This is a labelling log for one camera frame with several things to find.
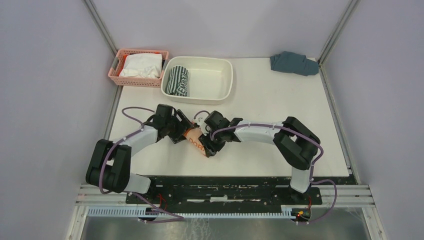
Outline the orange and cream cloth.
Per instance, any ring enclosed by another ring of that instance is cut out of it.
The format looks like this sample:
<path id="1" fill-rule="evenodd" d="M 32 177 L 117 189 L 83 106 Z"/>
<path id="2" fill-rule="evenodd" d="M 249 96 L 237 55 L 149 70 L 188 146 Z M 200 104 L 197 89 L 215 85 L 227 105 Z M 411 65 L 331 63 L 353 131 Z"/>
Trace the orange and cream cloth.
<path id="1" fill-rule="evenodd" d="M 202 130 L 199 127 L 188 129 L 183 136 L 203 155 L 206 155 L 204 145 L 199 140 L 199 137 L 203 135 Z"/>

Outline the green white striped towel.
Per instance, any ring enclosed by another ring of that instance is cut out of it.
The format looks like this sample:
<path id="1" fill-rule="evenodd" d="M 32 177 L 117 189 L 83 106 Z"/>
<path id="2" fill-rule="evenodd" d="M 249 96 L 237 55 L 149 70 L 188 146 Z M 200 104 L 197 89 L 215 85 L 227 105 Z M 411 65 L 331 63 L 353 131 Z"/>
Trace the green white striped towel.
<path id="1" fill-rule="evenodd" d="M 189 71 L 187 68 L 176 65 L 171 68 L 165 93 L 172 96 L 188 96 Z"/>

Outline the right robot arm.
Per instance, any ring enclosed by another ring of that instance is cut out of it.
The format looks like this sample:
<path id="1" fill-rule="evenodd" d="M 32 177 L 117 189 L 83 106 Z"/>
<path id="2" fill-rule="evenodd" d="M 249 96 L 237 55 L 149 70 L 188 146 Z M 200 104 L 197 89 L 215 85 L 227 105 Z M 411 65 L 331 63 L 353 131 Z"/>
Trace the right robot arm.
<path id="1" fill-rule="evenodd" d="M 309 198 L 315 162 L 323 155 L 320 139 L 293 116 L 280 122 L 254 122 L 241 117 L 232 120 L 220 112 L 202 110 L 194 118 L 200 128 L 198 140 L 206 157 L 213 157 L 226 143 L 258 142 L 275 146 L 291 166 L 289 199 L 302 204 Z"/>

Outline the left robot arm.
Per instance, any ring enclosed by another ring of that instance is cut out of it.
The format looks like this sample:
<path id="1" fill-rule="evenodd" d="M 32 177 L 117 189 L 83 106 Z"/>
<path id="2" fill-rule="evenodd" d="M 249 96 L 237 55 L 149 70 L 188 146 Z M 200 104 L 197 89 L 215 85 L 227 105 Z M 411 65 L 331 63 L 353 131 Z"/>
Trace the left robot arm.
<path id="1" fill-rule="evenodd" d="M 131 172 L 132 157 L 165 137 L 173 144 L 184 141 L 184 134 L 195 126 L 181 110 L 166 104 L 158 104 L 145 121 L 127 113 L 124 116 L 139 123 L 139 127 L 117 140 L 98 140 L 85 181 L 98 187 L 102 194 L 135 192 L 144 203 L 150 204 L 156 200 L 158 191 L 151 186 L 149 177 Z"/>

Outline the white plastic tub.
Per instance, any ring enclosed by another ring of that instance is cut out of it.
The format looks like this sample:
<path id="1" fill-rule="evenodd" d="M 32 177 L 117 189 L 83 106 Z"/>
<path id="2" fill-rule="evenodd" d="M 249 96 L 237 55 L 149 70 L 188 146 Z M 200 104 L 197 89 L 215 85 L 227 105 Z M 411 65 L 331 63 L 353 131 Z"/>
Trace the white plastic tub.
<path id="1" fill-rule="evenodd" d="M 171 73 L 177 67 L 186 69 L 186 95 L 169 94 L 167 87 Z M 197 104 L 219 105 L 229 97 L 234 81 L 233 65 L 223 58 L 200 56 L 177 56 L 167 63 L 160 90 L 171 101 Z"/>

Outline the white cloth in basket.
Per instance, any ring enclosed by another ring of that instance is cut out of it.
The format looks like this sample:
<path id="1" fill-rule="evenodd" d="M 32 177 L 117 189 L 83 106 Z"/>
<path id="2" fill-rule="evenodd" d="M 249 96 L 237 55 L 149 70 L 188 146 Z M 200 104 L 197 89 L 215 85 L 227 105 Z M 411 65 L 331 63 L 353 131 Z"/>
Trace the white cloth in basket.
<path id="1" fill-rule="evenodd" d="M 162 55 L 136 53 L 125 58 L 120 77 L 158 79 L 162 73 Z"/>

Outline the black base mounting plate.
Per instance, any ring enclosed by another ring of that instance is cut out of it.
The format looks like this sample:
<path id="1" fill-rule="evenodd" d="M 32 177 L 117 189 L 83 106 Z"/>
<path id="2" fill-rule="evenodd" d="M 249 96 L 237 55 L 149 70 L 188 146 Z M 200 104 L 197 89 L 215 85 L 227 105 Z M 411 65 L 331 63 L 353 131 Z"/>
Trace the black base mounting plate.
<path id="1" fill-rule="evenodd" d="M 278 213 L 283 205 L 323 204 L 323 192 L 289 188 L 289 177 L 153 176 L 143 197 L 173 214 Z"/>

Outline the blue-grey folded cloth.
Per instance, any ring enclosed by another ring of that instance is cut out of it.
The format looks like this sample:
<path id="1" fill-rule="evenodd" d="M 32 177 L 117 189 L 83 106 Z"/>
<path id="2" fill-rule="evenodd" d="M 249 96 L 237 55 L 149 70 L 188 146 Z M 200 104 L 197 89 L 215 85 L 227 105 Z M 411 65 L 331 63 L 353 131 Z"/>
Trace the blue-grey folded cloth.
<path id="1" fill-rule="evenodd" d="M 319 64 L 308 59 L 305 55 L 290 51 L 283 51 L 270 56 L 270 69 L 272 71 L 301 76 L 314 76 L 319 73 Z"/>

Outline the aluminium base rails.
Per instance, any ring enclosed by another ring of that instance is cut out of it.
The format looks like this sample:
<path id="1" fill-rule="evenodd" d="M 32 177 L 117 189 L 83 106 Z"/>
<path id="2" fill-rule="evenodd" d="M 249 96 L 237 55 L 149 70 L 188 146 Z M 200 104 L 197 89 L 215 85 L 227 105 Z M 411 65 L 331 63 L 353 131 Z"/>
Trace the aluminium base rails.
<path id="1" fill-rule="evenodd" d="M 334 190 L 331 185 L 318 185 L 321 204 L 313 204 L 314 208 L 329 208 L 335 201 L 335 208 L 374 208 L 376 206 L 368 185 L 338 185 Z M 94 186 L 80 186 L 76 206 L 113 206 L 126 207 L 127 195 L 124 193 L 101 194 Z"/>

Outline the aluminium frame post left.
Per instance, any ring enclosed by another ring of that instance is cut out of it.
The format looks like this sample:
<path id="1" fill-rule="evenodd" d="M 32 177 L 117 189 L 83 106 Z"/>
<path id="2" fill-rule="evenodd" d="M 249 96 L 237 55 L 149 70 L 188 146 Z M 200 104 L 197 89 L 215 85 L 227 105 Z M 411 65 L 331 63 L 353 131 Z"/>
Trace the aluminium frame post left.
<path id="1" fill-rule="evenodd" d="M 90 17 L 92 18 L 94 24 L 96 25 L 97 29 L 99 30 L 106 46 L 110 50 L 111 54 L 115 56 L 118 52 L 118 48 L 116 47 L 116 44 L 112 38 L 112 35 L 110 34 L 107 25 L 103 21 L 99 11 L 97 10 L 97 7 L 93 0 L 82 0 L 82 3 L 85 5 Z"/>

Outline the aluminium frame post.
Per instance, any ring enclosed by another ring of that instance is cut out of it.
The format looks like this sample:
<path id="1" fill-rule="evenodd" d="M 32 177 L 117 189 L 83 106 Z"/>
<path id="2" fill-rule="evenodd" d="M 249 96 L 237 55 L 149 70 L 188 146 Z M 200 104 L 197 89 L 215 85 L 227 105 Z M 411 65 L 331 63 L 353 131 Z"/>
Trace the aluminium frame post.
<path id="1" fill-rule="evenodd" d="M 349 0 L 346 7 L 344 8 L 342 14 L 340 15 L 339 19 L 336 22 L 335 27 L 332 29 L 326 43 L 324 44 L 323 49 L 320 52 L 320 55 L 317 59 L 319 70 L 320 70 L 320 76 L 322 83 L 325 87 L 327 87 L 327 80 L 326 80 L 326 74 L 325 74 L 325 63 L 328 60 L 333 48 L 336 46 L 339 38 L 341 37 L 344 28 L 346 27 L 347 23 L 349 22 L 350 18 L 352 17 L 353 13 L 357 9 L 358 5 L 360 4 L 360 0 Z"/>
<path id="2" fill-rule="evenodd" d="M 94 24 L 96 25 L 97 29 L 99 30 L 106 46 L 110 50 L 111 54 L 115 56 L 118 52 L 118 48 L 116 47 L 116 44 L 112 38 L 112 35 L 110 34 L 107 25 L 103 21 L 99 11 L 97 10 L 97 7 L 93 0 L 82 0 L 82 3 L 85 5 L 90 17 L 92 18 Z"/>

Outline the aluminium frame post right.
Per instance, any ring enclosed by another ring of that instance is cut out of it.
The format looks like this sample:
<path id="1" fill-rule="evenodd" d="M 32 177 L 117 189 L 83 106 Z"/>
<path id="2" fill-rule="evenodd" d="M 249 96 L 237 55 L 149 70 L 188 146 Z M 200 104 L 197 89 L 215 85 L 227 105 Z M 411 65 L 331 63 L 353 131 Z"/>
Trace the aluminium frame post right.
<path id="1" fill-rule="evenodd" d="M 326 80 L 326 74 L 325 74 L 325 63 L 328 60 L 333 48 L 336 46 L 339 38 L 341 37 L 344 28 L 346 27 L 347 23 L 349 22 L 350 18 L 352 17 L 353 13 L 357 9 L 358 5 L 360 4 L 360 0 L 349 0 L 346 7 L 344 8 L 342 14 L 340 15 L 339 19 L 336 22 L 335 27 L 332 29 L 326 43 L 324 44 L 323 49 L 320 52 L 320 55 L 317 59 L 319 70 L 320 70 L 320 76 L 322 83 L 325 87 L 327 87 L 327 80 Z"/>

